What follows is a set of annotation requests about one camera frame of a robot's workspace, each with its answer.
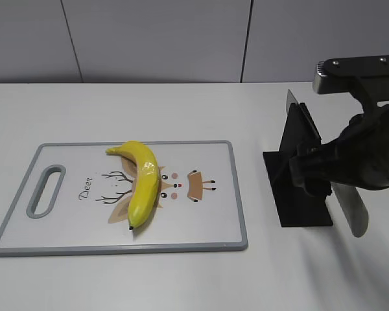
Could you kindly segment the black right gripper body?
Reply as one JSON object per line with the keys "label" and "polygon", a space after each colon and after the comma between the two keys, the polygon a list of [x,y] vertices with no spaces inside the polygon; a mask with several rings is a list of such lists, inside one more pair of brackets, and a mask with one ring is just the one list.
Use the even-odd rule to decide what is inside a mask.
{"label": "black right gripper body", "polygon": [[389,104],[356,115],[333,141],[330,180],[368,190],[389,188]]}

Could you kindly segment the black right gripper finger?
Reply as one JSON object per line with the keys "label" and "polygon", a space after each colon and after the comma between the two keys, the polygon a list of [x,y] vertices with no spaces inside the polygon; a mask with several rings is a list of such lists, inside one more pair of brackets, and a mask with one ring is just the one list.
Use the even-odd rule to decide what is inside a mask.
{"label": "black right gripper finger", "polygon": [[331,195],[331,183],[317,178],[293,178],[293,185],[302,188],[308,196],[326,197]]}
{"label": "black right gripper finger", "polygon": [[290,174],[293,181],[340,181],[339,162],[338,141],[325,144],[304,141],[297,145],[296,154],[289,159]]}

